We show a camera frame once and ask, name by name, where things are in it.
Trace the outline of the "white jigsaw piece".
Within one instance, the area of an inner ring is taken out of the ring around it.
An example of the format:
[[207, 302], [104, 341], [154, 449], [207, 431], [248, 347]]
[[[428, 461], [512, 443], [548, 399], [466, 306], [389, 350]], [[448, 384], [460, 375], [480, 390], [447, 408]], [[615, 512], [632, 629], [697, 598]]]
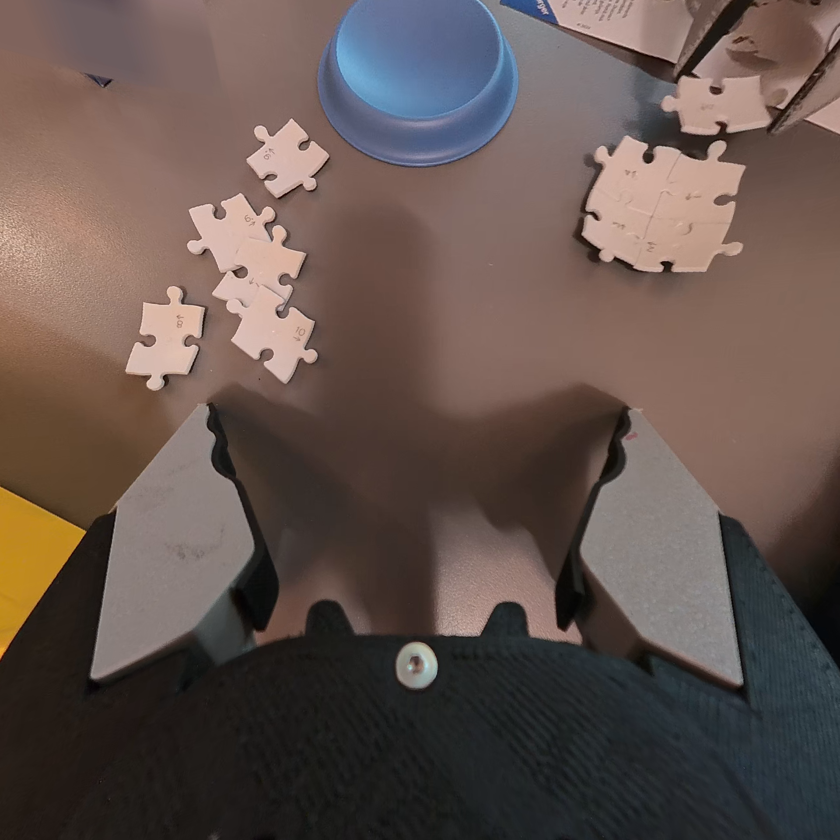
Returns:
[[759, 77], [721, 80], [720, 91], [712, 90], [713, 79], [682, 77], [675, 94], [660, 102], [664, 112], [678, 115], [682, 133], [715, 135], [723, 124], [729, 133], [764, 129], [771, 123]]

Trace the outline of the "yellow flat object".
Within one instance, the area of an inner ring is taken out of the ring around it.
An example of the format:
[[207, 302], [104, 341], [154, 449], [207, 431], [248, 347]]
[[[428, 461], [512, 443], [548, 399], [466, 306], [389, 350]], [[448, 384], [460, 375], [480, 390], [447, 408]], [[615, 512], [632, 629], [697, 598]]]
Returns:
[[84, 531], [1, 489], [1, 652], [32, 613]]

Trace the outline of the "printed instruction leaflet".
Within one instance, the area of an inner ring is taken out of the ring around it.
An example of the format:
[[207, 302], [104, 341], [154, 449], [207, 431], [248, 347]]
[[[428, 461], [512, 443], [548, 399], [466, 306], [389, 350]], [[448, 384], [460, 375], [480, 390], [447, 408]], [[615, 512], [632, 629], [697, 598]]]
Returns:
[[[697, 2], [503, 1], [551, 25], [670, 62], [674, 69]], [[752, 1], [739, 25], [683, 77], [721, 80], [759, 77], [771, 118], [792, 98], [839, 34], [838, 1]], [[839, 131], [838, 99], [805, 119]]]

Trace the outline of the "pile of loose puzzle pieces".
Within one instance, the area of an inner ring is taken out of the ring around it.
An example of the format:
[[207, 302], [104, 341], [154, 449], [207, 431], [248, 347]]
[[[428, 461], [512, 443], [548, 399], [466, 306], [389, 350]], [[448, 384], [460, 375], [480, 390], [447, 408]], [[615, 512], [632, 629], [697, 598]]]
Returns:
[[[281, 197], [300, 186], [315, 189], [316, 174], [329, 154], [310, 141], [298, 122], [290, 119], [275, 133], [259, 125], [254, 134], [260, 147], [246, 162], [271, 195]], [[207, 250], [213, 256], [221, 279], [212, 295], [239, 317], [232, 343], [255, 361], [269, 351], [264, 366], [288, 383], [299, 362], [312, 364], [318, 358], [308, 347], [314, 321], [288, 306], [293, 287], [282, 282], [299, 277], [307, 254], [285, 246], [284, 227], [268, 228], [277, 218], [272, 207], [258, 213], [242, 193], [220, 205], [222, 216], [213, 204], [190, 208], [198, 237], [187, 248], [195, 256]], [[179, 287], [169, 287], [166, 294], [164, 304], [143, 304], [140, 335], [153, 343], [136, 343], [125, 368], [128, 374], [145, 376], [152, 391], [160, 390], [167, 376], [190, 373], [198, 347], [186, 340], [203, 336], [205, 308], [185, 303]]]

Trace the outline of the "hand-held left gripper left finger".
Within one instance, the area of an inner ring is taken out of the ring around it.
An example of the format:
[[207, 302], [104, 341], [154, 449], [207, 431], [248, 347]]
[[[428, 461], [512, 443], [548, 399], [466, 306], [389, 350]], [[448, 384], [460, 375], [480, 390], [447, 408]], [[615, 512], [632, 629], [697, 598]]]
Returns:
[[221, 665], [256, 648], [277, 572], [214, 404], [192, 411], [114, 511], [92, 681], [177, 650]]

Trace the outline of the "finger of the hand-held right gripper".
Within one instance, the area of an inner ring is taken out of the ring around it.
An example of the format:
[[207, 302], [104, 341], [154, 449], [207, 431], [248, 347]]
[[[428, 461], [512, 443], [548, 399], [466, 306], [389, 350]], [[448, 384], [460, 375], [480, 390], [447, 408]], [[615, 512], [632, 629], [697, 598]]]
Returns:
[[779, 134], [811, 117], [839, 98], [839, 39], [833, 36], [830, 49], [788, 103], [773, 117], [766, 132]]
[[712, 49], [735, 29], [753, 1], [699, 1], [689, 33], [675, 63], [674, 80], [693, 72]]

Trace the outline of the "joined four-piece puzzle section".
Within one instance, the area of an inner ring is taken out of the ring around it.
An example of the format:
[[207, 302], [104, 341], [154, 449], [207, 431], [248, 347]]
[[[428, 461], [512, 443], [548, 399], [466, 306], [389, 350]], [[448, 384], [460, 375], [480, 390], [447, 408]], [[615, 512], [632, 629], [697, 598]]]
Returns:
[[728, 242], [743, 164], [723, 161], [728, 145], [715, 140], [704, 157], [623, 137], [614, 150], [594, 152], [601, 168], [585, 203], [582, 239], [602, 262], [635, 270], [704, 272], [717, 256], [742, 252]]

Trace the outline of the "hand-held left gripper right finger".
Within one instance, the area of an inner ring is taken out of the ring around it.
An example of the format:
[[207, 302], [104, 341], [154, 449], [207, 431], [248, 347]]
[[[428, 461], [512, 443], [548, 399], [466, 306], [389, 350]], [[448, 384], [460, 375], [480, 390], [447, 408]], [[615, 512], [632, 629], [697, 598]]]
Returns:
[[637, 409], [616, 421], [555, 615], [597, 653], [652, 655], [725, 689], [744, 684], [719, 508]]

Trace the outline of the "blue plastic bowl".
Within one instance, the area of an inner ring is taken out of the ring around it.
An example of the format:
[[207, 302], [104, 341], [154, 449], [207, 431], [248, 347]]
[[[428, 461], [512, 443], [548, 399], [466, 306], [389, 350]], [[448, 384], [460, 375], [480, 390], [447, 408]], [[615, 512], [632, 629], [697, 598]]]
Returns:
[[328, 121], [348, 144], [389, 164], [465, 158], [505, 126], [518, 66], [478, 1], [359, 1], [318, 69]]

